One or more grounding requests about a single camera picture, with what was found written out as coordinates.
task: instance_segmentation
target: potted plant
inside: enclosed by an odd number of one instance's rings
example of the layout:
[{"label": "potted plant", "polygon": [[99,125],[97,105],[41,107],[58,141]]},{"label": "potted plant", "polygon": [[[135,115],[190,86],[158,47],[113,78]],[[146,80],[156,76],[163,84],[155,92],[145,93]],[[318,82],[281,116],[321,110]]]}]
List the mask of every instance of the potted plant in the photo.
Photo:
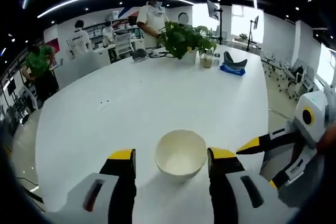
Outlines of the potted plant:
[{"label": "potted plant", "polygon": [[215,51],[217,45],[208,38],[203,37],[202,33],[208,34],[208,29],[204,26],[192,27],[176,22],[166,22],[165,31],[157,39],[158,44],[163,44],[166,50],[175,58],[190,58],[190,62],[195,63],[196,53],[200,55],[206,50]]},{"label": "potted plant", "polygon": [[242,42],[245,42],[248,39],[246,34],[240,34],[239,37],[240,37],[240,41],[242,41]]}]

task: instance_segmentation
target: green leaves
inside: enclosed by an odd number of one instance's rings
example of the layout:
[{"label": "green leaves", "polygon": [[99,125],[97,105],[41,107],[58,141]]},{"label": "green leaves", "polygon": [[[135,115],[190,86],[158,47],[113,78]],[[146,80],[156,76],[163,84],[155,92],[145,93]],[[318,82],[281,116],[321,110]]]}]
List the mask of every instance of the green leaves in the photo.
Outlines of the green leaves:
[{"label": "green leaves", "polygon": [[192,27],[182,25],[176,22],[166,22],[165,31],[157,39],[158,44],[163,44],[166,50],[175,58],[182,59],[187,52],[187,48],[198,50],[204,53],[205,50],[213,48],[216,50],[217,45],[201,34],[208,34],[209,31],[205,26]]}]

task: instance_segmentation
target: floor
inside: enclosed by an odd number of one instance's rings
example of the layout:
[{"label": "floor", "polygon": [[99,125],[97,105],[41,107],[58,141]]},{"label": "floor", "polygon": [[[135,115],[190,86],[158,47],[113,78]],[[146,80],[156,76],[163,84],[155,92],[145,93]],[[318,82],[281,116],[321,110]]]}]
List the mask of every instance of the floor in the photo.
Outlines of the floor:
[{"label": "floor", "polygon": [[[268,70],[268,66],[264,65],[264,70]],[[274,131],[284,125],[288,119],[293,118],[296,101],[289,99],[286,92],[279,92],[277,75],[268,72],[265,74],[267,91],[268,91],[268,105],[269,105],[269,131]],[[37,124],[40,111],[35,111],[25,123],[20,125],[14,136],[13,152],[11,160],[14,170],[20,183],[30,192],[37,196],[41,196],[38,187],[38,179],[35,171],[35,138],[37,131]],[[273,172],[283,168],[286,161],[289,159],[291,153],[287,156],[281,157],[279,162],[270,165],[268,168]],[[33,200],[37,207],[43,211],[44,205]]]}]

